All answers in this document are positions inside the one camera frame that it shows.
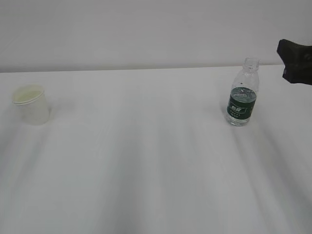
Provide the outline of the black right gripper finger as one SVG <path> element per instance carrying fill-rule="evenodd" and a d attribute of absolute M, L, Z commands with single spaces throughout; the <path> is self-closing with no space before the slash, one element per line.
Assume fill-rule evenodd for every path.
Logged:
<path fill-rule="evenodd" d="M 281 39 L 277 53 L 285 68 L 282 77 L 289 83 L 312 84 L 312 46 Z"/>

